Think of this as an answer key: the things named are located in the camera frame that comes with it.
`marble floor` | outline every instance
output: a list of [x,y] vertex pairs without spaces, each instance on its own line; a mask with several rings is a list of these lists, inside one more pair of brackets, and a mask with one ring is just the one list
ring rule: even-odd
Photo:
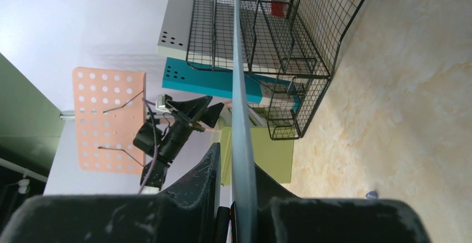
[[286,187],[375,189],[434,242],[472,242],[472,0],[366,0]]

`metal rod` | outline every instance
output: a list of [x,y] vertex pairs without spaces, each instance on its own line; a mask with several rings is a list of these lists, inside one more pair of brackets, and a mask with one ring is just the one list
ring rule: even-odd
[[239,23],[241,0],[235,0],[233,30],[232,189],[238,223],[238,241],[257,238],[257,194],[252,140],[249,130]]
[[212,69],[215,69],[215,59],[217,57],[217,0],[213,0],[212,19]]
[[46,176],[40,175],[40,174],[38,174],[38,173],[36,173],[36,172],[33,172],[33,171],[31,171],[31,170],[28,170],[28,169],[26,169],[26,168],[24,168],[24,167],[21,167],[21,166],[19,166],[19,165],[16,165],[15,163],[9,162],[9,161],[4,160],[4,159],[2,159],[2,158],[0,158],[0,166],[3,166],[3,167],[5,167],[5,168],[8,168],[8,169],[10,169],[10,170],[12,170],[12,171],[19,172],[19,173],[21,173],[21,174],[23,174],[23,175],[26,174],[27,176],[29,176],[29,177],[31,177],[31,178],[34,178],[34,179],[36,179],[36,180],[39,180],[39,181],[41,181],[41,182],[44,182],[44,183],[47,182],[47,177],[46,177]]

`orange perforated music stand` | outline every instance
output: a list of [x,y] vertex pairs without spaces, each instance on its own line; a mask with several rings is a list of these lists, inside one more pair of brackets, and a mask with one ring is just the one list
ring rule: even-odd
[[145,72],[75,68],[78,164],[83,170],[141,174],[132,141],[145,121]]

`wire basket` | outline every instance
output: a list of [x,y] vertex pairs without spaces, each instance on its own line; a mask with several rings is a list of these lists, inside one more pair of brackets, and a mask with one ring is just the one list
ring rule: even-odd
[[[272,92],[268,107],[254,107],[267,119],[273,140],[305,135],[335,72],[341,42],[363,2],[241,0],[244,71]],[[233,7],[234,0],[194,1],[190,66],[233,68]],[[194,54],[198,51],[207,58]],[[258,74],[272,75],[273,80]]]

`blue object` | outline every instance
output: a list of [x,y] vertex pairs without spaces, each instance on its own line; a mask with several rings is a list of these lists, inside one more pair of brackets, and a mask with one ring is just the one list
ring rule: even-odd
[[[203,64],[198,64],[196,67],[205,68],[205,66],[211,69],[209,65]],[[162,87],[232,99],[233,74],[228,72],[194,70],[186,61],[167,58]],[[276,80],[267,76],[256,74],[244,75],[247,101],[266,106],[269,106],[272,93],[254,79],[266,83],[275,83],[277,81],[278,85],[290,85],[289,81]],[[293,109],[296,111],[300,104],[300,99],[297,96],[291,96],[290,98],[293,100]]]
[[375,191],[375,190],[369,191],[369,192],[366,194],[366,199],[368,199],[368,200],[375,200],[375,199],[378,199],[378,193],[377,193],[377,191]]

